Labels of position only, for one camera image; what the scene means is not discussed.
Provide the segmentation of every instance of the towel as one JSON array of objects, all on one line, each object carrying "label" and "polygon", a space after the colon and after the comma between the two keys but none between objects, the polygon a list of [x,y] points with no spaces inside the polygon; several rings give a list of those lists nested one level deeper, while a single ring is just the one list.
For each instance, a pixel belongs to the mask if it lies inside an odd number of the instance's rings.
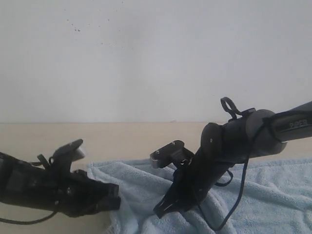
[{"label": "towel", "polygon": [[[226,187],[213,186],[201,203],[215,227],[237,199],[243,165],[231,171]],[[120,185],[120,210],[110,212],[111,226],[105,234],[214,234],[199,209],[166,214],[159,219],[154,206],[173,181],[175,167],[154,169],[146,160],[91,163],[88,176]],[[228,174],[220,179],[225,182]],[[236,211],[218,234],[309,234],[312,233],[312,158],[250,163],[243,197]]]}]

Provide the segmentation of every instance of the screw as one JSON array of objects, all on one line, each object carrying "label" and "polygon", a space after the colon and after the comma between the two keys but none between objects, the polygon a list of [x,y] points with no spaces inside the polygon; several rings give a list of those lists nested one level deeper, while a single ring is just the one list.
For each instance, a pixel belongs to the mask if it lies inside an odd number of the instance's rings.
[{"label": "screw", "polygon": [[66,190],[66,193],[67,193],[68,195],[72,195],[72,194],[73,194],[73,191],[72,191],[72,189],[71,189],[70,187],[68,187],[67,190]]}]

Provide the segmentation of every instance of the wire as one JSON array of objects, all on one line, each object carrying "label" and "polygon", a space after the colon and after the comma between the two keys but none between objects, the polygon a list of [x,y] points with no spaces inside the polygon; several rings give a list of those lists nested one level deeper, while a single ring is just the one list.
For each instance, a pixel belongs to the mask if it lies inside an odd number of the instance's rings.
[{"label": "wire", "polygon": [[42,223],[44,221],[47,221],[48,219],[55,216],[58,212],[59,212],[59,202],[57,202],[57,204],[55,205],[54,211],[50,215],[48,215],[44,218],[33,220],[33,221],[17,221],[17,220],[10,220],[10,219],[6,219],[6,218],[0,218],[0,222],[9,223],[9,224],[16,224],[16,225],[32,225],[32,224],[37,224],[37,223]]},{"label": "wire", "polygon": [[196,200],[196,203],[197,203],[197,206],[199,208],[199,211],[200,213],[202,214],[205,222],[207,223],[208,227],[213,230],[214,232],[217,232],[217,231],[220,231],[226,224],[226,222],[228,221],[228,219],[230,218],[230,216],[233,214],[233,212],[235,211],[235,209],[238,207],[238,204],[240,203],[240,200],[243,196],[243,192],[244,192],[244,185],[245,185],[245,178],[246,178],[246,172],[247,172],[247,166],[248,166],[248,162],[249,162],[249,157],[250,157],[250,154],[252,152],[252,149],[253,149],[253,146],[254,146],[254,142],[255,140],[258,138],[258,136],[260,135],[261,131],[264,129],[264,127],[266,126],[265,123],[263,123],[259,128],[258,130],[256,131],[255,135],[253,136],[252,140],[251,140],[251,143],[250,143],[250,151],[249,153],[247,154],[247,159],[244,163],[244,168],[243,168],[243,172],[242,172],[242,178],[241,178],[241,182],[240,182],[240,189],[239,189],[239,194],[238,194],[238,197],[237,197],[237,200],[235,202],[235,204],[233,205],[233,207],[231,208],[231,210],[229,211],[229,213],[226,215],[226,217],[223,219],[221,225],[217,228],[213,227],[207,217],[205,216],[205,213],[203,212],[201,206],[200,206],[200,202],[196,196],[196,193],[195,193],[195,190],[194,190],[194,187],[191,185],[191,188],[192,188],[192,191],[193,191],[193,195],[195,197],[195,200]]}]

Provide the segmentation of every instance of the black robotic arm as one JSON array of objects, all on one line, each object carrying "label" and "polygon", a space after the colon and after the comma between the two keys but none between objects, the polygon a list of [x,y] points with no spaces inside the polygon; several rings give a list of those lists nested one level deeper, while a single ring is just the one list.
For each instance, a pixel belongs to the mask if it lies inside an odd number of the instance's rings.
[{"label": "black robotic arm", "polygon": [[188,211],[200,203],[214,186],[226,186],[218,180],[237,163],[244,163],[238,199],[218,228],[223,228],[238,206],[243,193],[248,161],[253,157],[275,155],[284,150],[287,141],[312,137],[312,102],[290,111],[275,114],[255,108],[240,112],[228,98],[221,99],[223,109],[231,115],[224,125],[208,123],[202,132],[200,147],[193,154],[184,148],[182,141],[174,141],[150,155],[155,168],[170,163],[176,166],[174,180],[164,198],[155,206],[159,218],[170,212]]}]

